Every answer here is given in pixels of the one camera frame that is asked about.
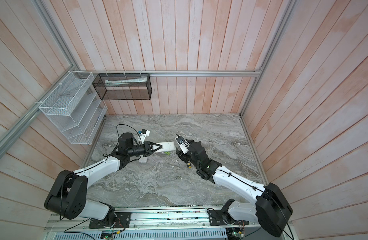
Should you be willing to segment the white air conditioner remote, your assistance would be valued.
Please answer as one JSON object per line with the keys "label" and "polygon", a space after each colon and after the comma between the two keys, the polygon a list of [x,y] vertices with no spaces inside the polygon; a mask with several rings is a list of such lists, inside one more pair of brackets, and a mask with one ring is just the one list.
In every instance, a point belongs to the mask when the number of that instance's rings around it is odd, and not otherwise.
{"label": "white air conditioner remote", "polygon": [[156,153],[160,152],[172,152],[176,150],[175,143],[174,142],[163,142],[158,143],[158,145],[161,145],[162,147],[159,148]]}

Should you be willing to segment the white remote with green screen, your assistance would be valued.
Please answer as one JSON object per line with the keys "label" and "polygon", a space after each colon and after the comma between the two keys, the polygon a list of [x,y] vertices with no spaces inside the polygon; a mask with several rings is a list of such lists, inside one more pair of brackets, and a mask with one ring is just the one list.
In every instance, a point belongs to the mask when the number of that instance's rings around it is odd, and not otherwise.
{"label": "white remote with green screen", "polygon": [[148,157],[141,157],[139,159],[139,163],[146,163],[148,161]]}

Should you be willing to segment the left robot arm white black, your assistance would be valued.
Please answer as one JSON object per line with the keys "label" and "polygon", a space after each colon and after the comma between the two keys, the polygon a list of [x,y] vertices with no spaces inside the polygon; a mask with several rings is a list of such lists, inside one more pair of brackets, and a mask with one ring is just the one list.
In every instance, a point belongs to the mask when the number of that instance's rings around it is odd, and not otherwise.
{"label": "left robot arm white black", "polygon": [[115,208],[88,200],[88,188],[124,168],[132,157],[146,158],[163,148],[162,143],[144,141],[139,144],[132,133],[121,134],[114,149],[102,161],[80,170],[61,171],[44,202],[45,209],[59,214],[60,218],[87,218],[98,221],[105,228],[112,227],[117,217]]}

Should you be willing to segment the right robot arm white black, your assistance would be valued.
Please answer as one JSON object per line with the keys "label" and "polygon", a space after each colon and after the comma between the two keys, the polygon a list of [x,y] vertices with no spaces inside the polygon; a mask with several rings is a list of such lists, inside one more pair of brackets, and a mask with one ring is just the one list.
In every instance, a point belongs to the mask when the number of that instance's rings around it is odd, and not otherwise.
{"label": "right robot arm white black", "polygon": [[277,185],[259,184],[232,172],[209,158],[201,142],[185,140],[181,136],[176,138],[176,142],[179,145],[176,150],[178,157],[189,167],[195,167],[203,180],[223,186],[247,200],[246,203],[228,200],[221,210],[211,211],[211,218],[227,225],[257,223],[274,237],[282,235],[293,210]]}

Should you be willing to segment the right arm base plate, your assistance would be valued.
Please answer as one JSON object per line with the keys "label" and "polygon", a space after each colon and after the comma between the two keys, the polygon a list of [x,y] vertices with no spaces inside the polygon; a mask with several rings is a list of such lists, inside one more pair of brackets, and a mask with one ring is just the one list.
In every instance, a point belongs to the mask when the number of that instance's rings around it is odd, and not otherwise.
{"label": "right arm base plate", "polygon": [[230,226],[230,225],[249,225],[248,221],[234,220],[226,211],[215,210],[213,208],[207,209],[209,222],[211,226]]}

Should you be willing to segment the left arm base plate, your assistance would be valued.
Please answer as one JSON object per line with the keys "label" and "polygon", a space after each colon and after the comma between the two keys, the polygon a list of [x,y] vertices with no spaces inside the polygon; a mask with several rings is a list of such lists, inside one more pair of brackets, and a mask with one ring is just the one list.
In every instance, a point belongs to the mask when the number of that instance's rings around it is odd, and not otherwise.
{"label": "left arm base plate", "polygon": [[111,212],[103,220],[91,219],[89,229],[127,229],[130,225],[131,212]]}

